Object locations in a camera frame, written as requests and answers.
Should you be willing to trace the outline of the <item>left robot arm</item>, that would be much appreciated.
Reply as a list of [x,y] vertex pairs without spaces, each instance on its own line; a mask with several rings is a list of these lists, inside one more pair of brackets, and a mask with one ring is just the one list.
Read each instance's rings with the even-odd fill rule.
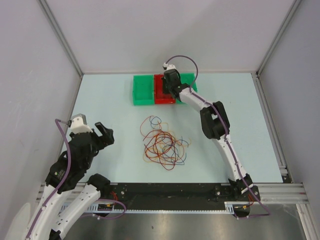
[[115,142],[114,131],[101,122],[95,123],[100,135],[80,117],[70,120],[69,127],[71,140],[64,140],[66,151],[50,167],[42,197],[22,235],[23,240],[64,239],[91,204],[98,199],[107,199],[112,192],[110,180],[96,173],[89,177],[78,197],[62,210],[67,198],[91,167],[94,157]]

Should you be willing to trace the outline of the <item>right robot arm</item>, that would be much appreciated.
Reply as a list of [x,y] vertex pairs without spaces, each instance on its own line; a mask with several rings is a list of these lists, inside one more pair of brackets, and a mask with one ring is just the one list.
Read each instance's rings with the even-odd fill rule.
[[164,93],[185,103],[199,113],[203,134],[217,147],[228,167],[230,194],[242,201],[254,186],[250,175],[238,160],[230,135],[230,122],[222,102],[209,102],[198,95],[192,87],[181,82],[181,75],[175,68],[166,69],[162,77]]

